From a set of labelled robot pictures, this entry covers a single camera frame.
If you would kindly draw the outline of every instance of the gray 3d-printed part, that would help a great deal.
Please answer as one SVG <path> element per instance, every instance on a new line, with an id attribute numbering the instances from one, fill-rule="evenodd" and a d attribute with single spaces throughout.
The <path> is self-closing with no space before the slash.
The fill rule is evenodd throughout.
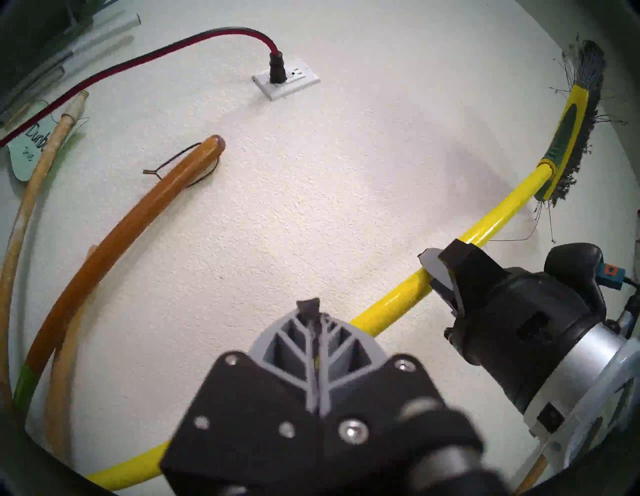
<path id="1" fill-rule="evenodd" d="M 324 417 L 387 356 L 360 329 L 327 314 L 303 318 L 298 308 L 266 328 L 248 354 L 263 369 L 300 390 L 308 412 Z"/>
<path id="2" fill-rule="evenodd" d="M 346 322 L 323 314 L 318 349 L 319 414 L 347 398 L 387 356 L 373 337 Z"/>
<path id="3" fill-rule="evenodd" d="M 305 408 L 318 408 L 315 330 L 298 319 L 298 311 L 289 312 L 267 327 L 249 350 L 251 359 L 263 369 L 301 390 Z"/>
<path id="4" fill-rule="evenodd" d="M 456 295 L 453 291 L 453 282 L 449 275 L 449 270 L 444 263 L 438 258 L 442 253 L 439 248 L 427 248 L 420 255 L 418 260 L 424 269 L 433 277 L 431 287 L 440 295 L 440 297 L 451 307 L 455 315 Z"/>

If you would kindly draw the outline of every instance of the screw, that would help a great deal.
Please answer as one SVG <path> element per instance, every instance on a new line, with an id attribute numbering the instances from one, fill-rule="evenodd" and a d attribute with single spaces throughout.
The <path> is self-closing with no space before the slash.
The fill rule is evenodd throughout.
<path id="1" fill-rule="evenodd" d="M 244 486 L 227 486 L 222 489 L 218 494 L 218 496 L 238 496 L 240 494 L 246 494 L 247 490 Z"/>
<path id="2" fill-rule="evenodd" d="M 196 426 L 196 429 L 202 429 L 206 431 L 209 429 L 209 419 L 204 415 L 200 415 L 193 419 L 193 425 Z"/>
<path id="3" fill-rule="evenodd" d="M 401 358 L 400 360 L 396 360 L 396 369 L 400 369 L 403 372 L 415 372 L 415 364 Z"/>
<path id="4" fill-rule="evenodd" d="M 278 428 L 278 432 L 282 437 L 291 439 L 296 435 L 296 428 L 293 426 L 291 422 L 282 422 L 280 424 L 280 427 Z"/>
<path id="5" fill-rule="evenodd" d="M 430 410 L 439 410 L 442 403 L 435 398 L 420 396 L 407 401 L 400 410 L 400 420 L 409 420 Z"/>
<path id="6" fill-rule="evenodd" d="M 369 439 L 369 428 L 364 422 L 348 419 L 340 422 L 338 434 L 348 444 L 362 444 Z"/>

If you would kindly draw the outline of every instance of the red and black cable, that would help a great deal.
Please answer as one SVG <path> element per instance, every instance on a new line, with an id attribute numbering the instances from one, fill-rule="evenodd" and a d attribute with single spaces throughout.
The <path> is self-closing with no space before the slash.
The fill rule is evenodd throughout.
<path id="1" fill-rule="evenodd" d="M 269 79 L 272 83 L 284 83 L 287 79 L 284 70 L 284 62 L 282 61 L 282 53 L 278 51 L 278 47 L 273 42 L 270 37 L 261 33 L 260 31 L 256 31 L 255 29 L 250 28 L 216 28 L 210 29 L 208 31 L 204 31 L 203 33 L 199 33 L 197 35 L 190 36 L 189 38 L 185 38 L 183 40 L 177 41 L 166 47 L 158 48 L 158 50 L 154 50 L 147 54 L 141 55 L 139 57 L 135 57 L 131 60 L 127 60 L 125 62 L 121 62 L 107 69 L 101 70 L 100 72 L 87 77 L 84 81 L 81 81 L 69 91 L 65 92 L 61 97 L 57 98 L 49 106 L 38 112 L 36 115 L 31 117 L 27 122 L 18 126 L 12 132 L 7 134 L 3 139 L 0 140 L 0 148 L 5 146 L 9 141 L 14 139 L 20 133 L 29 129 L 33 124 L 38 122 L 44 116 L 50 114 L 52 111 L 60 107 L 66 101 L 70 100 L 72 97 L 80 93 L 82 90 L 87 89 L 94 83 L 106 79 L 109 76 L 113 76 L 114 74 L 118 74 L 119 72 L 123 72 L 124 70 L 130 69 L 137 65 L 144 64 L 146 62 L 151 62 L 157 58 L 160 58 L 164 55 L 170 54 L 172 52 L 178 51 L 182 48 L 188 47 L 195 43 L 208 40 L 209 38 L 214 38 L 216 36 L 223 35 L 244 35 L 250 36 L 252 38 L 256 38 L 261 42 L 264 42 L 271 50 L 271 58 L 269 62 L 269 66 L 271 67 L 271 71 L 269 73 Z"/>

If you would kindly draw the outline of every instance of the green tape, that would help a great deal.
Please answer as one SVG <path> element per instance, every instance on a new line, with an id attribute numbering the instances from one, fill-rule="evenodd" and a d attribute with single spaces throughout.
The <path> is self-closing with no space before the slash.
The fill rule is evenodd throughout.
<path id="1" fill-rule="evenodd" d="M 571 153 L 571 150 L 569 150 L 569 141 L 571 141 L 573 127 L 576 124 L 577 115 L 578 107 L 574 103 L 564 114 L 562 121 L 558 125 L 558 129 L 556 129 L 554 139 L 551 141 L 547 153 L 545 153 L 545 156 L 543 157 L 545 159 L 551 160 L 555 164 L 556 170 L 554 174 L 546 181 L 546 183 L 542 185 L 542 188 L 540 188 L 534 195 L 536 200 L 539 202 L 544 200 L 545 193 L 553 184 L 556 176 L 562 173 L 562 171 L 559 170 L 559 167 L 564 160 L 565 154 Z"/>
<path id="2" fill-rule="evenodd" d="M 47 106 L 44 101 L 35 102 L 29 109 L 28 116 L 36 115 Z M 56 121 L 51 115 L 44 116 L 24 133 L 15 137 L 7 145 L 11 156 L 13 173 L 21 181 L 28 181 L 36 168 L 42 149 L 56 128 Z"/>
<path id="3" fill-rule="evenodd" d="M 20 369 L 18 384 L 13 392 L 13 406 L 16 410 L 27 414 L 31 405 L 31 398 L 36 392 L 39 377 L 31 371 L 28 365 L 24 364 Z"/>
<path id="4" fill-rule="evenodd" d="M 567 109 L 562 122 L 558 125 L 558 129 L 554 134 L 554 139 L 551 141 L 547 153 L 545 153 L 545 159 L 549 159 L 554 164 L 558 165 L 562 163 L 564 154 L 569 148 L 569 141 L 571 141 L 571 135 L 573 134 L 573 126 L 576 123 L 577 114 L 578 107 L 574 103 Z"/>

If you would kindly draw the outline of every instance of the broom bristles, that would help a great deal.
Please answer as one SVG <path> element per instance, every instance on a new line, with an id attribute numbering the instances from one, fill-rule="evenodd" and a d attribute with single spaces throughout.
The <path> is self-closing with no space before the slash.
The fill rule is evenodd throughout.
<path id="1" fill-rule="evenodd" d="M 575 84 L 589 91 L 589 101 L 584 114 L 584 120 L 575 140 L 571 155 L 558 180 L 556 189 L 551 194 L 550 201 L 556 206 L 558 200 L 564 200 L 569 188 L 576 183 L 574 174 L 580 170 L 580 160 L 587 151 L 589 136 L 596 122 L 597 107 L 600 102 L 600 92 L 604 80 L 606 62 L 604 52 L 597 43 L 585 40 L 578 46 L 569 45 L 569 55 L 562 53 L 563 68 L 569 88 Z"/>

